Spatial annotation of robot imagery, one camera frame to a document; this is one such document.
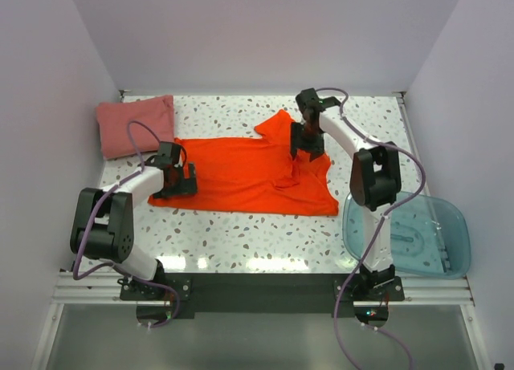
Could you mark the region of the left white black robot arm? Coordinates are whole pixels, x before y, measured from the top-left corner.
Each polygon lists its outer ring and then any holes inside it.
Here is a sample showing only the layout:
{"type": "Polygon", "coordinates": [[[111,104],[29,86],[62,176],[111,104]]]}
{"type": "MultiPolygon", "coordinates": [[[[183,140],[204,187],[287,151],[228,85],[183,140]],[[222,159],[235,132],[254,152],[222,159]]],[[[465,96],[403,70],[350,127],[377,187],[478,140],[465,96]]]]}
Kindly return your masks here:
{"type": "Polygon", "coordinates": [[[81,190],[71,229],[76,255],[73,279],[103,267],[122,274],[121,286],[147,299],[177,298],[167,283],[163,264],[136,245],[133,210],[149,199],[195,195],[194,164],[174,142],[161,142],[157,154],[126,178],[100,189],[81,190]]]}

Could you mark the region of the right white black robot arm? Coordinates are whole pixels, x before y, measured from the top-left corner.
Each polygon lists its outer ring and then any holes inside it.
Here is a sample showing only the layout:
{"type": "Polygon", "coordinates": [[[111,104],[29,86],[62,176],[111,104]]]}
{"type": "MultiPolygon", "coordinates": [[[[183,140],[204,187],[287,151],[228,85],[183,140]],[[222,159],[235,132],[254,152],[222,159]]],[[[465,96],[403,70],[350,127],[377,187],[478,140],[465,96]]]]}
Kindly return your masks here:
{"type": "Polygon", "coordinates": [[[402,187],[399,156],[393,142],[372,139],[345,116],[339,120],[328,116],[343,112],[344,103],[335,96],[320,97],[313,88],[301,91],[296,104],[303,121],[291,124],[290,153],[295,158],[301,150],[314,161],[324,154],[327,134],[352,158],[349,188],[351,198],[361,207],[365,249],[349,284],[355,295],[375,300],[395,278],[386,210],[396,202],[402,187]]]}

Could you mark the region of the orange t shirt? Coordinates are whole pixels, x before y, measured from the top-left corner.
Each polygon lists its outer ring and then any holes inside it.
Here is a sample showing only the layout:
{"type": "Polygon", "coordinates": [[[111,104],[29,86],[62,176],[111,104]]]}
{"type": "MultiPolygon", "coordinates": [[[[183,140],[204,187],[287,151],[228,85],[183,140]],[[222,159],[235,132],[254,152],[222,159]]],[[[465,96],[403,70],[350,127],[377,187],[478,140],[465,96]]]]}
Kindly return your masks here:
{"type": "Polygon", "coordinates": [[[258,137],[180,139],[196,169],[195,195],[150,197],[156,207],[207,211],[336,216],[339,203],[328,189],[331,161],[290,154],[288,112],[255,126],[258,137]]]}

